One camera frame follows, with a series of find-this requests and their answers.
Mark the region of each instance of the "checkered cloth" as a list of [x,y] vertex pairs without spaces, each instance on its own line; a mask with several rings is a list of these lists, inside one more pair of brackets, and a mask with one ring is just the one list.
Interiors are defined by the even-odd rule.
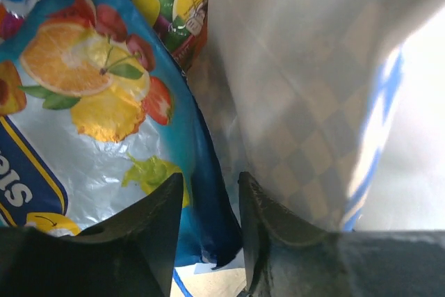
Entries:
[[352,228],[402,78],[389,52],[439,4],[422,1],[210,0],[189,82],[229,192],[249,170],[300,217]]

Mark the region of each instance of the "beige surface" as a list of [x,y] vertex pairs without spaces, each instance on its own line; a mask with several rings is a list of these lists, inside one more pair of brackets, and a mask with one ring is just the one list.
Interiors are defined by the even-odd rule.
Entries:
[[[235,297],[245,287],[244,269],[229,269],[213,273],[182,277],[193,297]],[[178,286],[172,284],[171,297],[183,297]]]

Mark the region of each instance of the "yellow stripe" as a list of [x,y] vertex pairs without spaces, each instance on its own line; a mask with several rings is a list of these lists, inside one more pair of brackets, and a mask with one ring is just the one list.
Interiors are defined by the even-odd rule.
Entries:
[[9,214],[8,210],[0,203],[0,210],[5,214],[6,219],[8,220],[9,225],[17,226],[15,221],[13,220],[13,217]]
[[31,151],[26,147],[25,143],[20,139],[20,137],[14,132],[14,129],[6,122],[5,118],[0,118],[0,123],[5,128],[6,132],[8,132],[9,136],[16,142],[16,144],[20,147],[20,149],[25,153],[28,157],[29,161],[37,168],[43,178],[48,182],[51,188],[53,188],[54,193],[58,196],[60,203],[62,204],[62,211],[65,211],[65,200],[63,198],[62,192],[57,187],[54,180],[49,176],[48,172],[40,165],[38,160],[33,156]]

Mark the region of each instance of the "plastic packaging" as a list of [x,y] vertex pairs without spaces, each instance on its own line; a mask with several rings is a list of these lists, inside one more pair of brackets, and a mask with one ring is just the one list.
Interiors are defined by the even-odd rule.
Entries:
[[42,0],[0,45],[0,214],[76,234],[184,175],[176,265],[241,247],[209,133],[130,0]]
[[178,64],[187,70],[207,41],[208,0],[133,0]]

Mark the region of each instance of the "white surface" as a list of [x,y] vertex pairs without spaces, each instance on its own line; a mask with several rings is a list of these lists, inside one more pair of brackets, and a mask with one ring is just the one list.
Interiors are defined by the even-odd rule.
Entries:
[[406,42],[405,80],[357,230],[445,229],[445,10]]

